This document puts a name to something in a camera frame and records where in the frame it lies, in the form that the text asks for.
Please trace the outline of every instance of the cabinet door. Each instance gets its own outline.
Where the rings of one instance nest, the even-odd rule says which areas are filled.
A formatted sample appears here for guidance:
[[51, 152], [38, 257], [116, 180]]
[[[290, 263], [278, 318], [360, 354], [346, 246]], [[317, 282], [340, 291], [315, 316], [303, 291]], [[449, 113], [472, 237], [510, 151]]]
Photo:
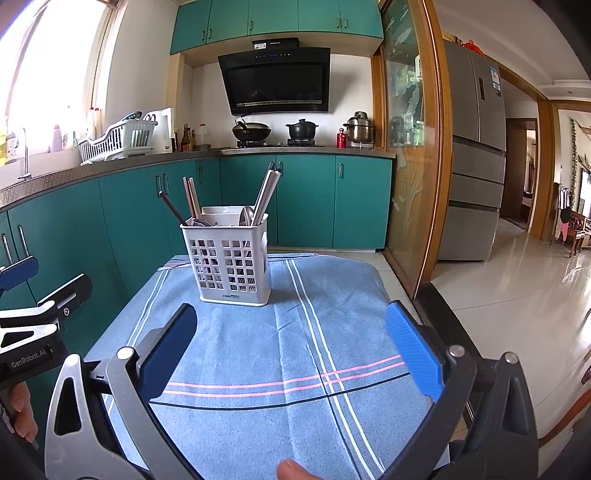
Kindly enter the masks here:
[[336, 157], [334, 248], [384, 248], [392, 161]]
[[[220, 160], [222, 171], [222, 200], [226, 206], [254, 205], [261, 189], [269, 162], [275, 155], [237, 155]], [[267, 238], [277, 245], [277, 191], [267, 207]]]
[[111, 250], [99, 180], [89, 180], [18, 205], [9, 211], [19, 256], [39, 261], [28, 283], [37, 301], [81, 273], [92, 280], [92, 295], [66, 322], [64, 340], [84, 356], [128, 301]]
[[107, 230], [131, 298], [172, 257], [162, 199], [161, 166], [99, 179]]
[[[186, 220], [191, 217], [189, 213], [189, 204], [187, 203], [187, 194], [183, 185], [183, 177], [196, 179], [197, 170], [194, 160], [175, 162], [161, 167], [163, 177], [163, 188], [168, 198]], [[173, 255], [187, 255], [187, 247], [184, 244], [183, 232], [180, 228], [180, 222], [164, 206], [164, 217], [166, 218], [166, 227], [170, 248]]]
[[250, 0], [248, 34], [298, 31], [298, 0]]
[[170, 54], [205, 44], [212, 0], [194, 0], [178, 8]]
[[[19, 258], [12, 241], [12, 234], [8, 226], [8, 214], [6, 212], [0, 213], [0, 244], [0, 267], [10, 266], [10, 260], [12, 260], [12, 263], [22, 260], [22, 258]], [[0, 297], [0, 310], [26, 309], [34, 306], [35, 300], [29, 291], [27, 282], [17, 285], [12, 290], [5, 291], [2, 297]]]
[[220, 159], [206, 158], [197, 160], [197, 178], [195, 179], [197, 196], [201, 207], [215, 207], [222, 203], [222, 178]]
[[301, 32], [342, 32], [339, 0], [300, 0]]
[[248, 35], [248, 0], [213, 0], [207, 43]]
[[283, 176], [277, 184], [279, 244], [328, 247], [335, 222], [335, 157], [278, 155]]
[[339, 0], [343, 33], [384, 37], [382, 17], [375, 0]]

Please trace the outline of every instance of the doorway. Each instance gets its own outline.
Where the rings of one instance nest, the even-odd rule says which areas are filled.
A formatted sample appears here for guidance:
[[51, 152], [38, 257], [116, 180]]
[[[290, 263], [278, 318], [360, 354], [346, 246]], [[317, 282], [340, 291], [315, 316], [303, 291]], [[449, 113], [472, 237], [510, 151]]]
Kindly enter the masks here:
[[538, 168], [538, 121], [506, 119], [505, 186], [499, 216], [523, 230], [530, 226]]

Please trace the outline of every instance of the utensil holder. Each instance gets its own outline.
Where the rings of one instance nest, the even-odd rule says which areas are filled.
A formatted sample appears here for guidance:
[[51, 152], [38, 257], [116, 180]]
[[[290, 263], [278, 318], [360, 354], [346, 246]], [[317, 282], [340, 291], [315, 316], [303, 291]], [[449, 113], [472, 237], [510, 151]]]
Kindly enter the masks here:
[[187, 252], [201, 300], [262, 307], [269, 301], [267, 218], [238, 226], [243, 207], [204, 207], [211, 227], [183, 226]]

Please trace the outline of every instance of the white wall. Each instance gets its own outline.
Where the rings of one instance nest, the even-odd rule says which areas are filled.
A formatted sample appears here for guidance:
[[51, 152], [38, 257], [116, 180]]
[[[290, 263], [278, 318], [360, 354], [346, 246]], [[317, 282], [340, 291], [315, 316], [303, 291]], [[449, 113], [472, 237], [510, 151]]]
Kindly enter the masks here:
[[116, 39], [104, 59], [108, 73], [105, 127], [129, 112], [146, 113], [167, 106], [168, 62], [177, 10], [171, 0], [126, 0], [122, 5]]
[[[219, 64], [195, 68], [192, 101], [190, 126], [196, 128], [205, 123], [211, 132], [213, 148], [235, 146], [236, 138], [232, 135], [235, 121], [230, 113]], [[336, 145], [336, 134], [343, 123], [356, 111], [364, 111], [372, 118], [373, 109], [370, 59], [331, 55], [328, 113], [261, 113], [244, 118], [269, 125], [271, 135], [267, 141], [274, 144], [287, 144], [289, 131], [285, 125], [306, 118], [319, 126], [315, 138], [317, 145]]]

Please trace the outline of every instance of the cabinet handle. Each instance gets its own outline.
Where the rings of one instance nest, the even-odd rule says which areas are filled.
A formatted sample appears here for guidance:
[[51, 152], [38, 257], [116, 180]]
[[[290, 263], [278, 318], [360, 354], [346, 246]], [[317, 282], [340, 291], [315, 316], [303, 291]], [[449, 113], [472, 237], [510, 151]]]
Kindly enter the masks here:
[[18, 234], [21, 236], [22, 249], [25, 251], [25, 255], [29, 255], [29, 247], [27, 247], [27, 241], [25, 240], [25, 232], [22, 231], [22, 225], [18, 226]]
[[8, 240], [6, 239], [6, 235], [4, 233], [2, 234], [2, 243], [4, 244], [4, 251], [6, 252], [8, 263], [12, 265], [12, 257], [10, 255], [10, 250], [8, 249]]

